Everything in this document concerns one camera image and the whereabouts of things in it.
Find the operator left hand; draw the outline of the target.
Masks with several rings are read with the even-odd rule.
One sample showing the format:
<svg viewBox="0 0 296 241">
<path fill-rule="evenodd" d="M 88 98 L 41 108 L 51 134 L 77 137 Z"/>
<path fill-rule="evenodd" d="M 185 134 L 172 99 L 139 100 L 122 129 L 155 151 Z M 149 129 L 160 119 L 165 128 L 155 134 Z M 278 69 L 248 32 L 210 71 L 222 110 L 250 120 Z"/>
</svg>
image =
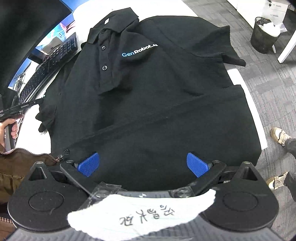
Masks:
<svg viewBox="0 0 296 241">
<path fill-rule="evenodd" d="M 5 121 L 1 122 L 1 126 L 0 126 L 0 134 L 1 134 L 1 145 L 3 146 L 3 148 L 6 148 L 6 144 L 5 144 L 5 136 L 9 135 L 11 136 L 13 139 L 16 139 L 18 137 L 18 132 L 19 132 L 19 125 L 17 120 L 23 118 L 22 114 L 19 114 L 17 116 L 15 116 L 14 118 L 8 118 Z M 11 127 L 11 131 L 9 132 L 9 134 L 6 133 L 5 128 L 8 125 L 12 125 Z"/>
</svg>

